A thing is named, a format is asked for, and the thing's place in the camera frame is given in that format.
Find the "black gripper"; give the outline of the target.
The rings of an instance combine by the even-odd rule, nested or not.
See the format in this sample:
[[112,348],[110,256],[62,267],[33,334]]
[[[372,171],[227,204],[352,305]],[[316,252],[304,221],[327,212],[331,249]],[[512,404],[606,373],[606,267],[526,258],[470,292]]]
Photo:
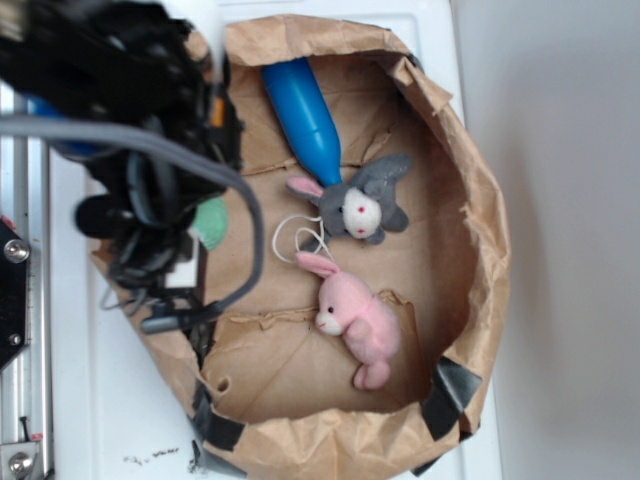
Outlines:
[[107,244],[107,277],[128,291],[129,314],[148,306],[147,333],[205,321],[206,250],[191,230],[198,204],[223,188],[132,150],[106,149],[84,166],[105,189],[76,208],[87,237]]

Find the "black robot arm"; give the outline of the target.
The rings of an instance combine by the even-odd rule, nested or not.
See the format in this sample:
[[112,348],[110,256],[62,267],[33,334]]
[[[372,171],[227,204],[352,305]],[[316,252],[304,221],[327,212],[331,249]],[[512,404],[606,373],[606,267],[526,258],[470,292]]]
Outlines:
[[240,170],[243,125],[228,94],[224,24],[213,1],[5,1],[1,78],[26,97],[3,136],[47,141],[103,193],[80,202],[77,228],[109,246],[108,276],[147,334],[213,323],[257,282],[203,302],[168,278],[198,257],[198,209],[233,189],[252,219]]

